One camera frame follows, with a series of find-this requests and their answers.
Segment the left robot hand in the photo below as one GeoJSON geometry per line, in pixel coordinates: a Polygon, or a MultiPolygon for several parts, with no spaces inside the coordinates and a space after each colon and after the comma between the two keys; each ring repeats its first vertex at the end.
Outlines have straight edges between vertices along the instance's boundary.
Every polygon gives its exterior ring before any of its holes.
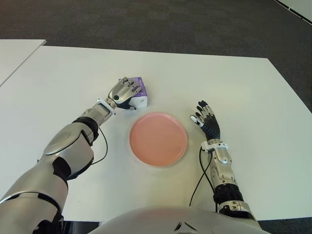
{"type": "Polygon", "coordinates": [[[130,101],[140,91],[141,86],[137,81],[124,77],[110,90],[108,98],[111,99],[118,108],[135,110],[136,107],[131,105],[130,101]]]}

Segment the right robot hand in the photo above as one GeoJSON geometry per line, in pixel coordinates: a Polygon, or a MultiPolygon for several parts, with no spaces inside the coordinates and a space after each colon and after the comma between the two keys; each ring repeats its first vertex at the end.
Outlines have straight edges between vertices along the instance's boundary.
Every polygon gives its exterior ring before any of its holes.
{"type": "Polygon", "coordinates": [[[198,111],[195,112],[195,115],[190,116],[191,121],[203,131],[207,141],[220,140],[220,127],[208,103],[203,100],[199,101],[196,108],[198,111]]]}

